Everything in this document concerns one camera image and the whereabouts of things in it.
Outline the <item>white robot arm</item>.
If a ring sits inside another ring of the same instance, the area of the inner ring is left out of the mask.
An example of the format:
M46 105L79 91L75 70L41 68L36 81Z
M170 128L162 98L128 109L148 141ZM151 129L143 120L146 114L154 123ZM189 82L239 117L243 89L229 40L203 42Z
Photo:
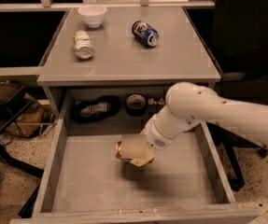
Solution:
M268 105L226 99L210 88L179 82L167 91L165 106L141 133L121 137L116 157L141 167L203 121L268 149Z

